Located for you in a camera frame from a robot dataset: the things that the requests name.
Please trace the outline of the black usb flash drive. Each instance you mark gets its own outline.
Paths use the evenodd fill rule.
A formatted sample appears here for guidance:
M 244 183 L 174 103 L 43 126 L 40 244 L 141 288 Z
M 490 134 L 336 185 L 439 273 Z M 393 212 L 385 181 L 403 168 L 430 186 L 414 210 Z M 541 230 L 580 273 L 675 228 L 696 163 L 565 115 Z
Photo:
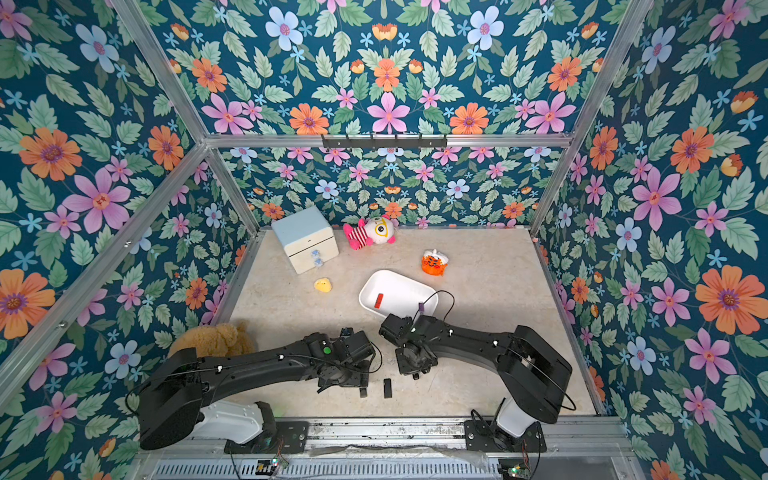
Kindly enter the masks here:
M 385 378 L 383 381 L 384 398 L 391 399 L 393 397 L 393 385 L 390 378 Z

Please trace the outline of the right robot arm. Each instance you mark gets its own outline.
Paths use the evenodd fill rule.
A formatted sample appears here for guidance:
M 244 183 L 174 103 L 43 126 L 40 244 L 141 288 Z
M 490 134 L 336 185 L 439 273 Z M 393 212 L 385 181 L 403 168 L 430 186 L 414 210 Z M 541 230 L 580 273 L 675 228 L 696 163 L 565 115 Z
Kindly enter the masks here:
M 509 396 L 493 420 L 487 422 L 473 410 L 467 423 L 476 439 L 489 439 L 496 450 L 543 452 L 541 426 L 556 423 L 563 409 L 576 409 L 567 394 L 572 366 L 528 326 L 491 333 L 452 326 L 429 315 L 390 314 L 379 335 L 395 346 L 398 370 L 404 376 L 426 374 L 442 358 L 497 374 Z

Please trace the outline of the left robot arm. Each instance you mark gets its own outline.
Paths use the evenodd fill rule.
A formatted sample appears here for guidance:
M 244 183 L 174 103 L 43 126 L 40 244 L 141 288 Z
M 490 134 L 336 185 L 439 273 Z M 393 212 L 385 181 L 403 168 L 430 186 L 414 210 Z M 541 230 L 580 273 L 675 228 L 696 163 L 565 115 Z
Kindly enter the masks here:
M 360 332 L 337 338 L 312 333 L 282 347 L 244 355 L 199 356 L 183 348 L 137 389 L 139 445 L 160 450 L 190 436 L 246 444 L 272 428 L 264 402 L 234 404 L 229 397 L 278 383 L 315 380 L 318 391 L 365 388 L 378 348 Z

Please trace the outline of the white storage box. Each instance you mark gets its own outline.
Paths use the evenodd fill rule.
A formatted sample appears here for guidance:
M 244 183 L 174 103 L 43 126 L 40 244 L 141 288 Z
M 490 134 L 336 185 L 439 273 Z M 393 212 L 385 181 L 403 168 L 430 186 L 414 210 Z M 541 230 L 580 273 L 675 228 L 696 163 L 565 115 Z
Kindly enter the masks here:
M 384 294 L 380 309 L 374 308 L 376 297 Z M 414 317 L 418 304 L 425 304 L 425 313 L 431 315 L 437 309 L 439 299 L 432 287 L 391 270 L 374 272 L 358 295 L 359 304 L 370 313 L 384 319 L 389 314 Z

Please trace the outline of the yellow small toy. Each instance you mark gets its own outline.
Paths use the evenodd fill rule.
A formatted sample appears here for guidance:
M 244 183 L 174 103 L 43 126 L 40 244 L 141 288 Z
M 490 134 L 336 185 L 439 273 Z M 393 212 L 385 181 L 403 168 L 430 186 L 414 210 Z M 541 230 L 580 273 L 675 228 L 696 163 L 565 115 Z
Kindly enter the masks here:
M 329 278 L 320 278 L 314 282 L 314 288 L 322 293 L 330 293 L 333 285 Z

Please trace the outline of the white mini drawer cabinet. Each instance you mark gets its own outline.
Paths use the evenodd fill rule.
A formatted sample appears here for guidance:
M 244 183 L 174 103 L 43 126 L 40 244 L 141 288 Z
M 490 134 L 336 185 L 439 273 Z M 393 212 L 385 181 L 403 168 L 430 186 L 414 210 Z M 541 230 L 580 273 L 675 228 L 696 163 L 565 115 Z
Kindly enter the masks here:
M 319 268 L 339 255 L 333 228 L 317 206 L 274 221 L 272 230 L 297 274 Z

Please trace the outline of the pink striped plush toy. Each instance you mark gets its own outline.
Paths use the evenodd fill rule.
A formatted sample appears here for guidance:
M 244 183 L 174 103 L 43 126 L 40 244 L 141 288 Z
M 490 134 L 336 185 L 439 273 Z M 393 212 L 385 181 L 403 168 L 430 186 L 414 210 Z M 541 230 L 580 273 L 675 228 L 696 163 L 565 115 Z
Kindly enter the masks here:
M 373 245 L 394 244 L 396 223 L 388 215 L 361 219 L 356 226 L 345 224 L 343 233 L 349 246 L 357 251 Z

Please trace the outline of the brown teddy bear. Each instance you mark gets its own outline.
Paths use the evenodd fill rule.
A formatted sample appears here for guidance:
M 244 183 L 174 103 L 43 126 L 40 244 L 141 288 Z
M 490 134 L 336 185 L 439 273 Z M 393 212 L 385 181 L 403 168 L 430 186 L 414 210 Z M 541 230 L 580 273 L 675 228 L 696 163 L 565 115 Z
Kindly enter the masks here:
M 229 357 L 256 352 L 256 346 L 244 324 L 222 323 L 194 327 L 171 345 L 167 357 L 194 348 L 198 357 Z

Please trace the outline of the black hook rail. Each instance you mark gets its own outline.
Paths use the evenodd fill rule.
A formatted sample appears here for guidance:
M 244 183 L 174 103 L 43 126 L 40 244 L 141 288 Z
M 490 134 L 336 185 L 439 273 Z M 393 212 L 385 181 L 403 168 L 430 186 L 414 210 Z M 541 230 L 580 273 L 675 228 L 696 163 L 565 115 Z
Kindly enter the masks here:
M 448 146 L 447 135 L 332 135 L 321 136 L 323 148 L 346 149 L 378 149 L 378 148 L 402 148 L 424 149 L 444 148 Z

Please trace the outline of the aluminium frame corner post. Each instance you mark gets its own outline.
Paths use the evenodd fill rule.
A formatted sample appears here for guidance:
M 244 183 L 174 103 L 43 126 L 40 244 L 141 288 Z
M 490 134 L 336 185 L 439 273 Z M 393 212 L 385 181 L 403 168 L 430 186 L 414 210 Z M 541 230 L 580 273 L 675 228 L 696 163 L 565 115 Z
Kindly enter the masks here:
M 607 48 L 601 70 L 596 74 L 580 108 L 568 105 L 563 91 L 560 91 L 549 103 L 544 101 L 536 103 L 537 116 L 530 119 L 526 124 L 536 130 L 535 143 L 540 146 L 553 147 L 555 141 L 548 137 L 556 133 L 563 136 L 567 143 L 563 147 L 563 153 L 539 200 L 530 226 L 530 234 L 533 237 L 541 235 L 544 220 L 555 203 L 556 196 L 570 171 L 570 166 L 574 163 L 581 146 L 584 144 L 590 127 L 597 117 L 604 98 L 612 88 L 630 48 L 641 33 L 646 16 L 652 6 L 651 1 L 629 1 L 627 3 L 614 38 Z

